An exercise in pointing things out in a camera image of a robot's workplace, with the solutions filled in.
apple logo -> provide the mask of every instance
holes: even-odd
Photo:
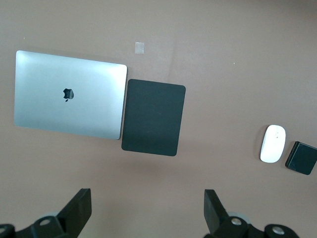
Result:
[[[74,98],[74,92],[73,92],[72,89],[65,88],[63,92],[65,94],[64,98],[67,99],[65,102],[67,102],[68,99],[73,99]]]

magic mouse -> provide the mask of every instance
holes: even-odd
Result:
[[[274,163],[281,157],[285,145],[285,129],[279,125],[270,125],[265,132],[260,159]]]

black square object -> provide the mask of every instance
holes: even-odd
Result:
[[[182,85],[130,79],[121,148],[175,156],[185,91]]]
[[[291,170],[309,175],[317,161],[317,149],[296,141],[285,166]]]

metal screw head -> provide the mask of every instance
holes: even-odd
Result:
[[[242,224],[242,222],[238,218],[232,218],[231,223],[236,226],[240,226]]]
[[[44,225],[47,225],[48,223],[50,223],[51,221],[49,219],[45,219],[45,220],[42,220],[40,222],[40,226],[44,226]]]
[[[285,234],[285,232],[283,231],[281,227],[273,227],[272,230],[274,231],[275,234],[278,234],[278,235]]]

laptop lid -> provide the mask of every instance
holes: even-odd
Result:
[[[17,51],[16,126],[119,139],[127,66]]]

